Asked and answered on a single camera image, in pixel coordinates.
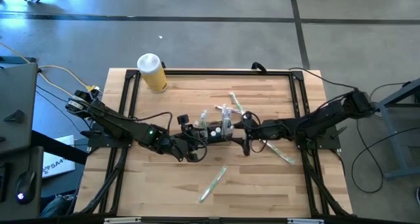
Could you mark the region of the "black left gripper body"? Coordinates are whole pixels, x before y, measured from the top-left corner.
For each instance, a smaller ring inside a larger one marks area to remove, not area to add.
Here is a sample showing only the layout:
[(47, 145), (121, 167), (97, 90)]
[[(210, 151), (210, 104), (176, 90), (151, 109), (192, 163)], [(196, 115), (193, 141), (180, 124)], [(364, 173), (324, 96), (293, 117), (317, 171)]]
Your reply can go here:
[(188, 162), (197, 162), (198, 155), (194, 151), (199, 149), (201, 144), (199, 129), (195, 128), (189, 123), (189, 117), (187, 114), (183, 114), (177, 117), (178, 124), (180, 125), (181, 132), (174, 134), (173, 137), (186, 142), (187, 152), (185, 158)]

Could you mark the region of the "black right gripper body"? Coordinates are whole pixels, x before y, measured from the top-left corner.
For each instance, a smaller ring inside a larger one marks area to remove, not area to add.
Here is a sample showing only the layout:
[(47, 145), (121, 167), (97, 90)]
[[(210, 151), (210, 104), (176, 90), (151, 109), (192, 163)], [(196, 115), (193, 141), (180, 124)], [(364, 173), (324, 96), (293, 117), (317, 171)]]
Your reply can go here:
[(259, 137), (259, 132), (261, 131), (261, 121), (253, 112), (245, 112), (242, 116), (242, 124), (244, 126), (245, 134), (246, 134), (246, 145), (255, 153), (261, 153), (266, 148), (266, 142), (262, 142), (262, 147), (260, 150), (256, 151), (252, 147), (252, 141), (257, 139), (261, 140)]

